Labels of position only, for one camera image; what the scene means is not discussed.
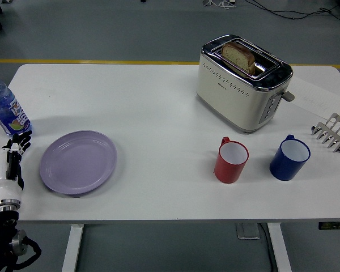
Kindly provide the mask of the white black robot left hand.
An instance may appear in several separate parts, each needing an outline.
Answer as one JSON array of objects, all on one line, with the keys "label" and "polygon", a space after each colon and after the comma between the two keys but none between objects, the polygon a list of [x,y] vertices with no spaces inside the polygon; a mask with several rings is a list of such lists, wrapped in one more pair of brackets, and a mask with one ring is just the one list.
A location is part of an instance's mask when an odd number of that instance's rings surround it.
[{"label": "white black robot left hand", "polygon": [[25,151],[30,147],[32,130],[14,134],[0,149],[0,201],[14,199],[21,201],[24,189],[20,163]]}]

